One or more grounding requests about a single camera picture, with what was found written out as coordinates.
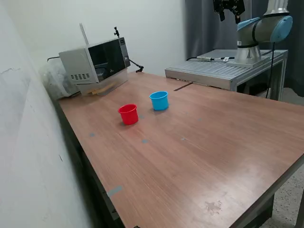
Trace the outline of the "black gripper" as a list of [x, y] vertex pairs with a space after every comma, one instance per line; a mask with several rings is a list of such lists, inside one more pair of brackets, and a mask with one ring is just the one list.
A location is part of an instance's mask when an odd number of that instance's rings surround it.
[[231, 12], [235, 15], [235, 22], [241, 22], [240, 15], [245, 12], [243, 0], [213, 0], [214, 11], [219, 15], [220, 21], [225, 20], [224, 7], [231, 7]]

